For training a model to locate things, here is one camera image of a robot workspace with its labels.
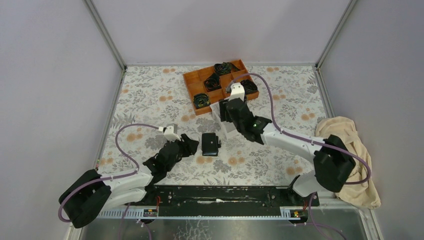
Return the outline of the white plastic card box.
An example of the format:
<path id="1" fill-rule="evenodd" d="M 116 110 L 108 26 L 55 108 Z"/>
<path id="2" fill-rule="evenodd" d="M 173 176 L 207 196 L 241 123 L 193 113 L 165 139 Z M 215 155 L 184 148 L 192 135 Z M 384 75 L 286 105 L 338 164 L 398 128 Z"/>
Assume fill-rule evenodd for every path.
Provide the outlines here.
<path id="1" fill-rule="evenodd" d="M 210 105 L 212 111 L 212 117 L 219 124 L 221 132 L 225 135 L 227 139 L 235 137 L 238 134 L 238 131 L 232 122 L 221 121 L 221 113 L 219 103 L 213 103 Z"/>

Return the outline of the black leather card holder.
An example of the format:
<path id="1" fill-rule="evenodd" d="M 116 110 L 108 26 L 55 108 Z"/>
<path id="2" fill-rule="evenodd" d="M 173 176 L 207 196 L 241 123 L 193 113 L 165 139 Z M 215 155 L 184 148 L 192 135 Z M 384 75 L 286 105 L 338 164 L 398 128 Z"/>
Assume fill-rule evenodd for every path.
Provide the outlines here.
<path id="1" fill-rule="evenodd" d="M 201 135 L 202 156 L 217 157 L 221 148 L 221 140 L 215 132 L 206 132 Z"/>

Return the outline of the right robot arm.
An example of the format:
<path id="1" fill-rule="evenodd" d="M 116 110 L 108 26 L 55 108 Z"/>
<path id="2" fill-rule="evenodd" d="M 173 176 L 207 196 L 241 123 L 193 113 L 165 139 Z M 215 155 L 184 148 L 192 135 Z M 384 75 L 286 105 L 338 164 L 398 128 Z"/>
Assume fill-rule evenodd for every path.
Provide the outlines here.
<path id="1" fill-rule="evenodd" d="M 289 186 L 286 198 L 293 206 L 314 192 L 339 193 L 356 166 L 338 136 L 313 137 L 277 129 L 272 120 L 254 115 L 239 98 L 220 100 L 218 109 L 220 121 L 232 124 L 248 141 L 286 150 L 312 163 L 313 170 L 295 177 Z"/>

